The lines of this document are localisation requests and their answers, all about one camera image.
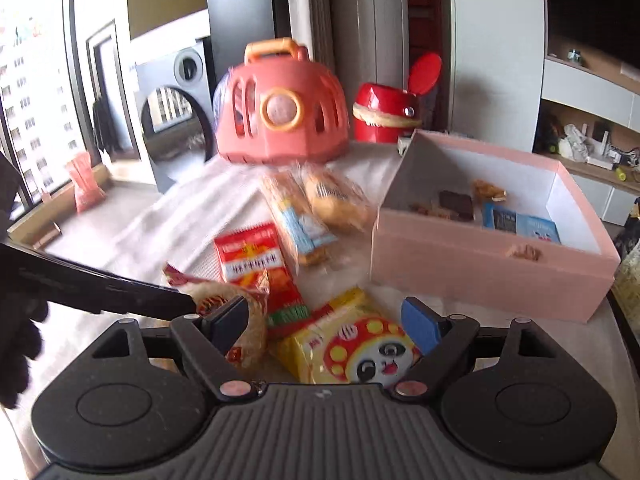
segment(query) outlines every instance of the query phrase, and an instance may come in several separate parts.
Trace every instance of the pink box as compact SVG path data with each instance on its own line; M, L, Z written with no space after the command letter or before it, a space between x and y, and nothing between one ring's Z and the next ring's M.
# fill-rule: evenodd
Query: pink box
M507 190L502 204L556 223L562 245L426 217L409 210L448 190L472 196L482 179ZM508 256L539 249L536 262ZM609 290L620 258L602 222L564 166L531 153L416 132L378 211L371 279L400 290L529 317L586 322Z

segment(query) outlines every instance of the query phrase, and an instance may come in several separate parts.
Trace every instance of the orange handle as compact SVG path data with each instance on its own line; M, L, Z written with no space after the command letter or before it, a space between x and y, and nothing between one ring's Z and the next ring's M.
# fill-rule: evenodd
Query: orange handle
M276 38L275 40L249 43L244 50L244 64L252 63L260 56L281 54L283 52L289 52L292 57L300 61L309 59L306 47L300 46L291 38Z

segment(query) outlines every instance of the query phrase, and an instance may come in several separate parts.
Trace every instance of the ribbed gray surface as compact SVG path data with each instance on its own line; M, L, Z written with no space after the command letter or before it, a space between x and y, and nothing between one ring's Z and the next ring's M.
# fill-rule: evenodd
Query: ribbed gray surface
M106 478L53 466L41 480ZM187 452L111 480L610 480L596 465L547 476L503 471L466 455L429 410L376 386L271 385L265 396L223 408Z

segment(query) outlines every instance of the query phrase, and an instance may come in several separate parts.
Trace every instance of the cartoon mouth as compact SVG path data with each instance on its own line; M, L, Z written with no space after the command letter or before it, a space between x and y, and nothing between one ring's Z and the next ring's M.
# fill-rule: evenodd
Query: cartoon mouth
M385 365L384 368L382 368L382 373L385 375L393 375L398 371L398 365L396 364L395 361L391 361L388 365Z

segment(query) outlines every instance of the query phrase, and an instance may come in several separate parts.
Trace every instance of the cartoon eye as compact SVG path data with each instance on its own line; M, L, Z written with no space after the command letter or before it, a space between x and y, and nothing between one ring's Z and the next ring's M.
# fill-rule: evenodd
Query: cartoon eye
M384 343L380 345L378 351L385 357L396 357L404 354L406 348L400 343Z
M376 375L375 362L371 359L364 359L364 361L360 361L356 373L358 375L358 380L361 383L366 383L367 381L372 380Z

